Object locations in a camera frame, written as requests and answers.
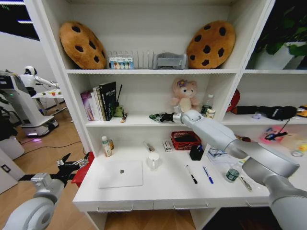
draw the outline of laptop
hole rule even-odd
[[[98,188],[119,188],[143,185],[142,161],[110,161],[101,165]]]

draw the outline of cookie pillow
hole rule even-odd
[[[191,69],[213,69],[227,60],[235,44],[234,27],[224,21],[215,21],[202,27],[187,48]]]
[[[66,22],[59,30],[66,54],[82,69],[104,69],[104,48],[95,34],[79,22]]]

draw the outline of white cup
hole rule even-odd
[[[150,170],[155,171],[161,165],[162,160],[160,159],[160,155],[157,152],[151,152],[146,159],[147,166]]]

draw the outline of white table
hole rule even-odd
[[[229,183],[224,178],[228,167],[216,165],[203,156],[202,161],[192,161],[189,151],[165,152],[162,143],[152,143],[160,152],[163,164],[152,172],[146,165],[148,152],[139,144],[115,142],[114,154],[106,158],[100,154],[95,158],[73,203],[85,212],[97,229],[104,229],[108,212],[132,210],[188,209],[196,229],[201,230],[221,207],[267,207],[267,188],[255,183],[247,175],[244,177],[253,188],[249,192],[239,179]],[[288,150],[277,146],[288,154]],[[290,178],[294,186],[307,190],[307,156],[295,158],[301,167]],[[143,186],[98,189],[97,180],[104,161],[142,160]],[[186,169],[189,165],[198,181],[194,184]],[[211,174],[214,184],[210,184],[202,166]]]
[[[57,114],[65,109],[67,109],[67,107],[61,107],[60,103],[59,103],[59,99],[60,98],[64,98],[62,94],[59,94],[61,90],[60,89],[55,89],[55,90],[48,90],[48,91],[45,91],[45,92],[39,92],[37,94],[35,94],[32,98],[34,99],[39,99],[39,98],[52,98],[54,99],[55,103],[56,103],[56,106],[57,106],[57,110],[51,114],[51,115],[54,115],[54,114]],[[44,108],[42,102],[40,100],[37,100],[37,103],[39,105],[39,107],[42,109],[43,113],[46,115],[46,109]]]

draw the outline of red container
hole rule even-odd
[[[76,175],[74,176],[74,178],[71,181],[72,184],[77,184],[78,188],[80,187],[80,185],[82,184],[82,181],[85,178],[85,175],[86,175],[87,171],[89,170],[94,158],[95,157],[94,157],[93,152],[90,152],[89,157],[88,157],[87,165],[85,165],[84,167],[82,167],[81,169],[79,169],[77,171]]]
[[[185,135],[191,135],[195,137],[195,142],[177,142],[175,138],[180,138]],[[191,150],[193,145],[201,145],[201,139],[192,131],[178,131],[172,132],[171,139],[176,150]]]

